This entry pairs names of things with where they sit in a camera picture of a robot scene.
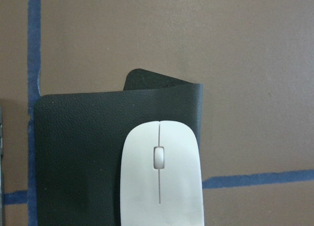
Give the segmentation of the white computer mouse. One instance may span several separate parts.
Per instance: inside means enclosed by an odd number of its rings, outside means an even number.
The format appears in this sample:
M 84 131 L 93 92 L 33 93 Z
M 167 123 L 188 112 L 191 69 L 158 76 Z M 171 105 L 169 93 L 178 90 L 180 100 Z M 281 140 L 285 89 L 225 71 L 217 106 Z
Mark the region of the white computer mouse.
M 153 121 L 126 137 L 120 178 L 123 226 L 202 226 L 198 143 L 187 125 Z

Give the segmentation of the grey laptop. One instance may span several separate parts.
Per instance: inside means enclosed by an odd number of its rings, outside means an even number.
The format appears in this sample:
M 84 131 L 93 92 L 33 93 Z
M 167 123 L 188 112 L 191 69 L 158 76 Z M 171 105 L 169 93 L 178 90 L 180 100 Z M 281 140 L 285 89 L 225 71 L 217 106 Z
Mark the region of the grey laptop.
M 2 109 L 0 109 L 0 225 L 5 225 L 4 216 L 4 183 L 2 173 L 2 158 L 3 158 L 3 130 L 2 130 Z

